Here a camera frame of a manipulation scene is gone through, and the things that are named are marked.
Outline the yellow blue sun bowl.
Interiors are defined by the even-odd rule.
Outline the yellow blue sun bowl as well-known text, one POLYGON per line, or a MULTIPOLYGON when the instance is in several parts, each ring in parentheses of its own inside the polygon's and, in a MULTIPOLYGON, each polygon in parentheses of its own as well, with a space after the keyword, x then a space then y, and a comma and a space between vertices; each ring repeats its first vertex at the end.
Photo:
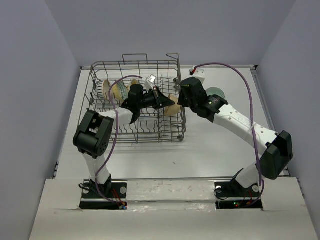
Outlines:
POLYGON ((128 98, 128 93, 128 88, 123 80, 119 81, 111 88, 111 96, 118 101, 123 102, 126 100, 128 98))

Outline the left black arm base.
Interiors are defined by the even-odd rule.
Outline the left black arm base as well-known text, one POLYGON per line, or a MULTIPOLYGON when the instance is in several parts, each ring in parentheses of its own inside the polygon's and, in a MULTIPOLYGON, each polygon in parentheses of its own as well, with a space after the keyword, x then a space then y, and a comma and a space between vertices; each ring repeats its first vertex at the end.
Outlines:
POLYGON ((85 179, 78 184, 81 189, 79 208, 82 210, 127 210, 128 183, 110 178, 105 184, 85 179))

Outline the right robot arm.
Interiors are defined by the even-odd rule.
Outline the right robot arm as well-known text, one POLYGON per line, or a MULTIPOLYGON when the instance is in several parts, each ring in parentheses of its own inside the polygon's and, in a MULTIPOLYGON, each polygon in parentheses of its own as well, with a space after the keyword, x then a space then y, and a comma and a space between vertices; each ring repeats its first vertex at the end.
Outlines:
POLYGON ((250 120, 238 112, 223 97, 208 95, 195 77, 180 84, 178 104, 188 107, 199 117, 232 132, 258 152, 258 159, 239 170, 230 183, 222 188, 226 194, 242 196, 260 180, 276 180, 293 158, 292 136, 277 133, 250 120))

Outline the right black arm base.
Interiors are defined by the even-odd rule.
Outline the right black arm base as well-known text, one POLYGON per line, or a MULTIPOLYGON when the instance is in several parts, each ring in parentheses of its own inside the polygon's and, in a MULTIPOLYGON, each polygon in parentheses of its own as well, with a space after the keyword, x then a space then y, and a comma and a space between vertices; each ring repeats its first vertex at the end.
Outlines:
POLYGON ((233 189, 231 181, 216 181, 213 194, 216 198, 217 210, 263 209, 261 192, 257 183, 249 188, 243 188, 240 185, 233 189))

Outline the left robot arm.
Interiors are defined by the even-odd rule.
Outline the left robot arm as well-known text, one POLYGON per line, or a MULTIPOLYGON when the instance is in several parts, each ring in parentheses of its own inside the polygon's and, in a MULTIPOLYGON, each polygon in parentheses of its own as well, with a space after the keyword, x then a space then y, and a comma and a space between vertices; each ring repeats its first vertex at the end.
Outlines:
POLYGON ((90 173, 89 186, 81 187, 104 198, 110 194, 112 176, 107 169, 118 139, 119 127, 135 123, 141 110, 155 110, 175 105, 158 87, 145 90, 140 84, 130 87, 121 106, 98 113, 88 110, 73 137, 73 145, 84 157, 90 173))

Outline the white pink rimmed bowl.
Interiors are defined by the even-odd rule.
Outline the white pink rimmed bowl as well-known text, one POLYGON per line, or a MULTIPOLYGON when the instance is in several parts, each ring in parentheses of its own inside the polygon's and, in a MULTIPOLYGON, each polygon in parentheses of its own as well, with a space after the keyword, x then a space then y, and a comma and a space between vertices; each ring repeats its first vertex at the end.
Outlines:
POLYGON ((110 83, 107 79, 100 80, 96 85, 96 92, 100 99, 109 100, 110 83))

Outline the teal ceramic bowl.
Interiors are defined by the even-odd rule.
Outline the teal ceramic bowl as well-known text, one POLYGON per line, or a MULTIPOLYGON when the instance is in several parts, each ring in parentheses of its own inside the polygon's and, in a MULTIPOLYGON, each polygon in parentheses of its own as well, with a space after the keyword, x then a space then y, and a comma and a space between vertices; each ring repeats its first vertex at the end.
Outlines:
POLYGON ((218 87, 210 87, 206 90, 208 96, 217 95, 220 98, 225 98, 225 93, 218 87))

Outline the leaf patterned white bowl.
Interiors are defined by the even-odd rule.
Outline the leaf patterned white bowl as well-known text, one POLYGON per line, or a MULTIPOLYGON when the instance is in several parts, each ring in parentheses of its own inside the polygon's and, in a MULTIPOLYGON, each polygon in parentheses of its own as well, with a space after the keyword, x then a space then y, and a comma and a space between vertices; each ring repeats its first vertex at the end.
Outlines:
POLYGON ((128 84, 127 88, 130 89, 132 85, 136 85, 136 84, 139 84, 139 81, 137 79, 132 79, 128 84))

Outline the tan orange bowl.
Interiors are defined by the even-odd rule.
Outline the tan orange bowl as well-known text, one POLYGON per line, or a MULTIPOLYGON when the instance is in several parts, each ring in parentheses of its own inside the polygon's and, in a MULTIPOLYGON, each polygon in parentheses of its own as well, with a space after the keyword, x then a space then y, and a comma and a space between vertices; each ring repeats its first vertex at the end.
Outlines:
POLYGON ((181 110, 181 105, 178 104, 179 99, 174 95, 169 94, 168 98, 174 102, 174 105, 165 107, 164 115, 167 117, 172 117, 177 115, 181 110))

